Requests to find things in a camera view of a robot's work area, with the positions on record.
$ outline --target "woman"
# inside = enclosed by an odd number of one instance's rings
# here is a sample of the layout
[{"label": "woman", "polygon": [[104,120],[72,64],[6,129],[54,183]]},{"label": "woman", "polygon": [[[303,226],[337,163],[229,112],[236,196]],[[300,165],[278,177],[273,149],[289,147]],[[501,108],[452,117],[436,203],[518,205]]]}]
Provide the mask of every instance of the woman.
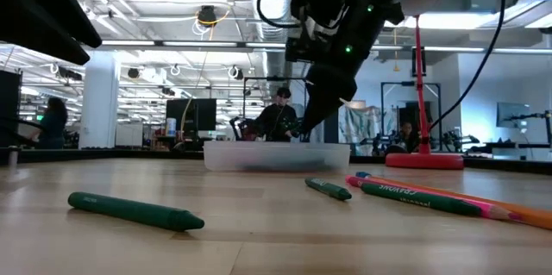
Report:
[{"label": "woman", "polygon": [[37,149],[61,149],[65,143],[63,129],[67,123],[67,108],[63,101],[57,97],[48,99],[48,107],[41,120],[41,126],[45,131],[37,129],[28,138],[38,136]]}]

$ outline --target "person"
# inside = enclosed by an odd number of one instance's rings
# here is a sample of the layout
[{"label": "person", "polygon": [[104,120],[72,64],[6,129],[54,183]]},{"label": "person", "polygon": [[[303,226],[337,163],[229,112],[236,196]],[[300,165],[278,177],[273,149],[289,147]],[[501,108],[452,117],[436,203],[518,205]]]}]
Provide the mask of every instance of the person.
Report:
[{"label": "person", "polygon": [[44,116],[41,120],[41,129],[35,130],[28,138],[34,139],[38,135],[37,149],[62,149],[65,140],[63,130],[67,123],[67,108],[63,101],[57,97],[48,99]]},{"label": "person", "polygon": [[267,136],[267,141],[290,142],[292,132],[286,124],[295,122],[297,115],[295,109],[287,105],[292,93],[290,89],[281,87],[276,93],[276,103],[264,108],[255,124],[261,127],[261,131]]},{"label": "person", "polygon": [[403,122],[400,126],[400,139],[405,144],[406,151],[412,153],[417,150],[418,138],[412,134],[412,124]]}]

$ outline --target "pink marker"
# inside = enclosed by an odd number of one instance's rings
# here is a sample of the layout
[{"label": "pink marker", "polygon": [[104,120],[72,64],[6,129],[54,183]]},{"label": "pink marker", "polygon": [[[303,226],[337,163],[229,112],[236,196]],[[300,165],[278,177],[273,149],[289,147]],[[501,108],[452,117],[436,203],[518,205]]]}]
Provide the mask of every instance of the pink marker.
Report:
[{"label": "pink marker", "polygon": [[[351,184],[352,186],[355,186],[357,188],[360,188],[362,186],[362,184],[390,184],[390,183],[387,183],[384,179],[359,178],[359,177],[353,177],[353,176],[349,176],[349,175],[347,177],[345,177],[345,181],[348,184]],[[499,207],[497,205],[493,205],[491,203],[484,203],[484,202],[480,202],[480,201],[474,201],[474,200],[468,199],[468,198],[453,197],[453,196],[450,196],[448,194],[443,194],[443,193],[440,193],[440,192],[420,190],[420,189],[410,188],[410,187],[404,186],[404,185],[401,185],[401,187],[405,188],[405,189],[408,189],[408,190],[417,191],[417,192],[420,192],[420,193],[428,193],[428,194],[438,195],[438,196],[441,196],[441,197],[451,197],[451,198],[461,199],[462,201],[464,201],[466,203],[471,203],[472,205],[478,206],[481,209],[481,216],[485,217],[485,218],[498,219],[498,220],[516,220],[516,221],[521,221],[522,220],[522,217],[520,215],[518,215],[516,213],[513,213],[513,212],[509,211],[508,209],[504,209],[504,208]]]}]

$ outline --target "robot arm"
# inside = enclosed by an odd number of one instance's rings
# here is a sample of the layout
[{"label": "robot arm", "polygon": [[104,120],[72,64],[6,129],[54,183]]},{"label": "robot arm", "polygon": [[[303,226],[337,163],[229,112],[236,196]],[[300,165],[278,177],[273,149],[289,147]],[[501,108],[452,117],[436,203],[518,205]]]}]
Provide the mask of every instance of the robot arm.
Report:
[{"label": "robot arm", "polygon": [[[292,0],[291,12],[301,30],[288,38],[285,59],[312,64],[306,75],[310,98],[300,129],[306,134],[341,107],[340,98],[353,98],[354,77],[384,23],[399,24],[405,16],[398,0]],[[333,34],[309,33],[308,17]]]}]

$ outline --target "red stand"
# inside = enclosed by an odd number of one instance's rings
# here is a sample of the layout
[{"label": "red stand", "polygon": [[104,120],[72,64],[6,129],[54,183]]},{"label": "red stand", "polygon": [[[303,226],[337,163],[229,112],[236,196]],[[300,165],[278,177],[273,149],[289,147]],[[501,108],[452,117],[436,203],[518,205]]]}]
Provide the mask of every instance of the red stand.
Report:
[{"label": "red stand", "polygon": [[417,100],[420,108],[420,130],[422,142],[419,153],[390,153],[386,156],[386,165],[404,168],[425,169],[464,169],[464,159],[459,154],[431,154],[430,132],[428,130],[425,104],[423,103],[422,78],[422,39],[420,37],[419,16],[416,16],[416,70],[417,70]]}]

